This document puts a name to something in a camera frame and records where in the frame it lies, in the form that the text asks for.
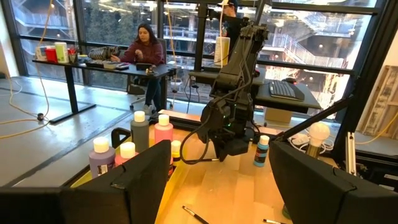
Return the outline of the wooden pallet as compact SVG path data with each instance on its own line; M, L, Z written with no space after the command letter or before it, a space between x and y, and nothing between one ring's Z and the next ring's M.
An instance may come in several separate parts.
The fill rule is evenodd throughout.
M398 140L398 66L385 66L359 131Z

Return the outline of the dark pink paint bottle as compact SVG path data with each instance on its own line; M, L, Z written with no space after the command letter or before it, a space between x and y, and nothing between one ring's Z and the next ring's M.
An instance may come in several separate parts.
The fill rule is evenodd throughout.
M122 143L119 147L119 152L116 153L115 166L120 166L136 155L138 155L138 152L136 152L136 145L133 142Z

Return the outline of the light pink paint bottle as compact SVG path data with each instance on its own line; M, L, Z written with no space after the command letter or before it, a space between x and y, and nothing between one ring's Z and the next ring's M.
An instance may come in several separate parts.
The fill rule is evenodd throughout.
M158 116L158 123L154 126L154 139L155 143L163 140L173 141L173 130L174 126L170 123L170 117L167 114L160 114Z

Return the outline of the black office desk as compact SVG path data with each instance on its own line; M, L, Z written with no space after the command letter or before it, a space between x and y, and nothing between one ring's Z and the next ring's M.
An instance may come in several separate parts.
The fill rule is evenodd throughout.
M105 68L99 67L87 67L86 65L81 64L70 64L70 63L53 63L53 62L46 62L40 60L33 60L35 63L41 63L46 65L55 65L61 66L64 68L66 81L67 81L67 90L70 102L71 112L63 114L62 116L52 118L49 122L50 124L57 124L61 123L66 119L69 119L75 115L78 115L84 111L90 110L96 107L96 104L88 104L86 106L82 106L81 108L78 106L78 102L76 99L76 91L75 91L75 83L73 79L73 72L72 68L79 68L83 70L96 70L99 72L108 72L108 73L115 73L121 75L129 75L129 76L137 76L139 78L158 78L160 80L160 93L161 93L161 101L160 101L160 108L166 109L167 108L167 80L166 76L172 76L174 74L174 69L169 67L168 65L159 65L154 69L153 75L146 74L145 71L137 70L135 65L129 65L128 69L125 70L110 70Z

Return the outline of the grey paint bottle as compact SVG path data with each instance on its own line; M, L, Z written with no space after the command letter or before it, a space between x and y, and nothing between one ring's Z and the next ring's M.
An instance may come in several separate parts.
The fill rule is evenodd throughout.
M132 141L136 152L141 153L149 148L149 121L144 111L135 111L131 121Z

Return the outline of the pale green canister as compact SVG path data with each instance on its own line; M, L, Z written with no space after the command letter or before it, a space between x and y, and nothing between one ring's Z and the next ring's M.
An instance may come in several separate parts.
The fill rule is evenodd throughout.
M69 63L68 47L66 42L56 42L55 51L58 63Z

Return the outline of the golden yellow striped paint bottle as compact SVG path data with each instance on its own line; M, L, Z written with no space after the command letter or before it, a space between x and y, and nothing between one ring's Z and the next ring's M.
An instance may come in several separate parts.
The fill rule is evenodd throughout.
M180 141L174 140L171 142L173 168L176 168L181 162L180 147L181 147Z

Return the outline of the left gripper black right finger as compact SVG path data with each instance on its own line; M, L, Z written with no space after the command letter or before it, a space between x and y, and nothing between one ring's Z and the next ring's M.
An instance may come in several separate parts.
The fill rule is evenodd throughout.
M270 143L269 162L293 224L398 224L398 193Z

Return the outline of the person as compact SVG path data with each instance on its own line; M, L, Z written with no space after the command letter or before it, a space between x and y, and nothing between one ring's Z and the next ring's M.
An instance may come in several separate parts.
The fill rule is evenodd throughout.
M222 0L218 3L219 7L223 7L223 15L227 17L238 17L238 1L237 0ZM231 59L235 43L239 38L241 31L241 21L226 21L222 26L222 36L229 37L229 55L228 60Z
M149 24L140 24L137 29L137 37L121 57L112 55L112 61L127 62L131 64L149 63L161 65L165 63L163 46L155 37ZM154 110L160 110L160 80L149 79L143 111L151 115Z

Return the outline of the purple paint bottle apple label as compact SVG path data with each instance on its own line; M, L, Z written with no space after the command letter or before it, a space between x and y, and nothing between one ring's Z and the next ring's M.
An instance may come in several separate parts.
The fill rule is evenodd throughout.
M93 150L89 153L92 178L97 178L113 169L116 151L105 137L94 138Z

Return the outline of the black computer keyboard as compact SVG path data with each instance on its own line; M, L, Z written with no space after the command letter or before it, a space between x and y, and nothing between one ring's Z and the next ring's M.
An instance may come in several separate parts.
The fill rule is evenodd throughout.
M269 93L272 97L304 101L305 95L294 84L274 80L269 84Z

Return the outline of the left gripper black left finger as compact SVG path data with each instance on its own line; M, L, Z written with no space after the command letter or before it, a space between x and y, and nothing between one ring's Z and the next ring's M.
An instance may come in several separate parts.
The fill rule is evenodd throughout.
M78 187L0 187L0 224L154 224L168 180L163 140Z

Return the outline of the teal blue striped paint bottle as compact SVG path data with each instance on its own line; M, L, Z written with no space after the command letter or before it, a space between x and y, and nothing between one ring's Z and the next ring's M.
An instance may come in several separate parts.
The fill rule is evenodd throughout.
M262 135L257 143L256 153L253 164L257 167L264 167L267 152L269 150L269 136Z

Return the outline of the large glass window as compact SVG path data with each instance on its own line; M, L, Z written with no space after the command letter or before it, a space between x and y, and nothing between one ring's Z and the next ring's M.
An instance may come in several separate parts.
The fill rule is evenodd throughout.
M167 42L167 63L192 69L197 44L200 0L4 0L13 11L22 35L27 71L33 64L38 38L77 40L75 3L81 4L84 40L95 44L130 45L142 23L162 28ZM308 86L322 108L343 97L349 76L336 69L351 69L371 20L351 8L372 8L379 0L273 0L261 24L269 37L259 53L257 69L267 78L294 77ZM276 4L295 4L294 10Z

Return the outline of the yellow translucent plastic tray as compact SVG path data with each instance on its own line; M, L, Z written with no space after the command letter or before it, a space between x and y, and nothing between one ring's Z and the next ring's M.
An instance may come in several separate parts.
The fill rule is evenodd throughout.
M167 182L164 190L164 194L159 206L159 210L157 213L157 217L155 220L155 224L161 224L162 219L167 214L167 206L169 202L174 199L174 194L176 194L177 190L180 188L183 182L183 178L187 174L187 165L180 164L174 170L171 178ZM69 187L78 187L79 185L84 184L91 180L91 171L90 166L87 165L81 171L79 171L75 176L73 176L70 180L65 182L65 186Z

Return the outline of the red canister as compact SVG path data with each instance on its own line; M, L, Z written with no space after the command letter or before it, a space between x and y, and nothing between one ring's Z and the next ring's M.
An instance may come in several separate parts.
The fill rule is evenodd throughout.
M46 47L45 54L48 62L58 63L57 52L55 47L50 47L50 46Z

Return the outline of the cardboard box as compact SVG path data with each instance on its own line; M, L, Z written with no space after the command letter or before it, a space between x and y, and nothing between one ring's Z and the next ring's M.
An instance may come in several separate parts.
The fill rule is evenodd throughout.
M287 110L280 110L275 108L264 109L264 119L266 121L275 121L280 123L290 123L293 112Z

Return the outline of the striped pouch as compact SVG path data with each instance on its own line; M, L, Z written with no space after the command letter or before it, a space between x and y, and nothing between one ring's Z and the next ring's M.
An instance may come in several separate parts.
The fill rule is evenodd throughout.
M93 60L110 60L111 57L118 56L120 49L117 46L105 46L93 48L89 51L88 56Z

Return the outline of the dark notebook stack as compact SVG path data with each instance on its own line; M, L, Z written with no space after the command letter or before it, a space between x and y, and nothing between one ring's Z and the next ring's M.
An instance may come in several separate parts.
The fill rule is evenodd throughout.
M108 60L85 60L85 65L87 67L96 67L108 70L127 70L130 66L129 63Z

